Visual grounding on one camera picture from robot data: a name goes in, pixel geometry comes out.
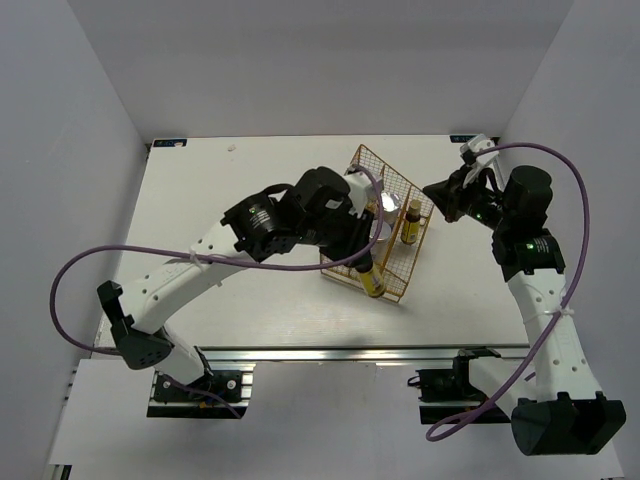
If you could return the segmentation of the white jar silver lid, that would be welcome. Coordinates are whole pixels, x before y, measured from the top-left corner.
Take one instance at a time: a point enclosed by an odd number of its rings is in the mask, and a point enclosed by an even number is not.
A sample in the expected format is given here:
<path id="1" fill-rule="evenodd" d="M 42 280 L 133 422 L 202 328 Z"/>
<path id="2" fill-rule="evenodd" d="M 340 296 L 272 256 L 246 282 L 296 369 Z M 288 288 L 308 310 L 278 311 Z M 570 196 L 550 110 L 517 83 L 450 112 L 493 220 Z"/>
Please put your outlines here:
<path id="1" fill-rule="evenodd" d="M 374 221 L 371 226 L 370 238 L 373 239 L 376 232 L 379 231 L 378 236 L 376 237 L 376 246 L 382 246 L 388 243 L 389 238 L 392 233 L 392 228 L 386 222 L 382 222 L 378 224 L 377 221 Z"/>
<path id="2" fill-rule="evenodd" d="M 383 191 L 381 200 L 383 220 L 389 225 L 394 225 L 401 210 L 400 197 L 395 193 Z"/>

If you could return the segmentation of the small yellow bottle cork cap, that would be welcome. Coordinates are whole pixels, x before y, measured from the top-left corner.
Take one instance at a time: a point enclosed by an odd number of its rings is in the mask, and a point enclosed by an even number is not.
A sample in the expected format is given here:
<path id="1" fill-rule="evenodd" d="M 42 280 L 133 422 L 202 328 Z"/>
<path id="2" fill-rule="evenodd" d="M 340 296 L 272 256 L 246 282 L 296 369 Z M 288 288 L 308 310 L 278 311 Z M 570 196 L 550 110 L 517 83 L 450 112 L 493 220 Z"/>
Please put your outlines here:
<path id="1" fill-rule="evenodd" d="M 365 293 L 371 298 L 379 298 L 386 292 L 384 278 L 375 263 L 355 268 Z"/>

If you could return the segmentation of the small brown bottle yellow label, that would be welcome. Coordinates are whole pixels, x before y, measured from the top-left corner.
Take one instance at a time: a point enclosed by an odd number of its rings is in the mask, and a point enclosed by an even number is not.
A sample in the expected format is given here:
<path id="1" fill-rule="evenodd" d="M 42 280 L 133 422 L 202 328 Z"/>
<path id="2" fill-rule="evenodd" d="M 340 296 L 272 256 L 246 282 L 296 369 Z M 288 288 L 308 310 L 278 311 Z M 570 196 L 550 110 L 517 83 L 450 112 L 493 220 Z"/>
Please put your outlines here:
<path id="1" fill-rule="evenodd" d="M 413 245 L 418 238 L 420 221 L 421 221 L 421 207 L 420 200 L 412 199 L 405 212 L 401 241 L 406 245 Z"/>

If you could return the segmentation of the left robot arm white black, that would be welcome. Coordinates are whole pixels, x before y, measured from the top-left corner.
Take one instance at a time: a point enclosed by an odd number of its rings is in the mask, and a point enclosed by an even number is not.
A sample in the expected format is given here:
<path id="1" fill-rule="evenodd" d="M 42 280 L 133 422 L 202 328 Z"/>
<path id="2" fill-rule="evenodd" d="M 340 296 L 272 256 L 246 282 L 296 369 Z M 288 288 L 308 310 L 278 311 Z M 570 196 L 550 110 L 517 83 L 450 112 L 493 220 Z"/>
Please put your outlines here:
<path id="1" fill-rule="evenodd" d="M 130 369 L 153 368 L 188 398 L 202 398 L 213 375 L 200 351 L 171 332 L 169 318 L 226 278 L 297 245 L 370 271 L 373 214 L 367 206 L 381 191 L 381 178 L 361 167 L 344 175 L 310 169 L 294 185 L 268 186 L 231 207 L 185 258 L 172 256 L 125 285 L 103 283 L 97 293 L 118 353 Z"/>

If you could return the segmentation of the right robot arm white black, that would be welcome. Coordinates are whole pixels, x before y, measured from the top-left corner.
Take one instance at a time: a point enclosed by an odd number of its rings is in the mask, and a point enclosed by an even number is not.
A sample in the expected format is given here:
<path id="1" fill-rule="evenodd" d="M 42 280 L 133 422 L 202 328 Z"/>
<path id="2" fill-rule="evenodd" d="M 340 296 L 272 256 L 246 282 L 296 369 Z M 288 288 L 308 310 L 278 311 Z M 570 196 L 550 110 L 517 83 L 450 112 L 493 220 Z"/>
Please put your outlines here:
<path id="1" fill-rule="evenodd" d="M 522 317 L 534 376 L 508 386 L 509 377 L 523 369 L 510 367 L 492 349 L 467 349 L 453 360 L 452 388 L 466 399 L 484 394 L 486 405 L 510 420 L 515 443 L 527 456 L 595 455 L 624 425 L 626 412 L 594 377 L 564 303 L 565 262 L 545 227 L 551 177 L 520 166 L 495 191 L 490 169 L 467 182 L 469 171 L 461 167 L 423 192 L 446 221 L 468 216 L 491 230 L 492 253 Z"/>

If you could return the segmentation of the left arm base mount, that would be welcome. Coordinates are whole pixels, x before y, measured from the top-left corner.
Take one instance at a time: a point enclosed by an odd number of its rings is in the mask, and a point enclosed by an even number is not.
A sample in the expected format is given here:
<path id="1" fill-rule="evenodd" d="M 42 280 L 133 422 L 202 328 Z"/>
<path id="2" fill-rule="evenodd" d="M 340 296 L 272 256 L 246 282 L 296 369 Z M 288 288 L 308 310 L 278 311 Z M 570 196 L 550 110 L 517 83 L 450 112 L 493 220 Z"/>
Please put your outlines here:
<path id="1" fill-rule="evenodd" d="M 254 364 L 213 363 L 204 383 L 181 388 L 166 375 L 153 377 L 146 416 L 165 419 L 240 420 L 249 405 Z"/>

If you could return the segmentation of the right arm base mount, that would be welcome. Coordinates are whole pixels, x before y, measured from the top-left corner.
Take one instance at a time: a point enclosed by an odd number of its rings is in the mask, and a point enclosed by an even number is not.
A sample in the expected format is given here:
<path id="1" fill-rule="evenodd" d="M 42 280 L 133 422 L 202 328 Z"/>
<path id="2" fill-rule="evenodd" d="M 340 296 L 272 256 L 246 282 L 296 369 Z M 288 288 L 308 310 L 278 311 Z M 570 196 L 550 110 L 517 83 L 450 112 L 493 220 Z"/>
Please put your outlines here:
<path id="1" fill-rule="evenodd" d="M 416 369 L 408 378 L 406 386 L 418 391 L 422 425 L 432 425 L 448 416 L 476 410 L 489 398 L 468 380 L 470 361 L 481 357 L 518 359 L 513 349 L 466 347 L 459 349 L 451 359 Z"/>

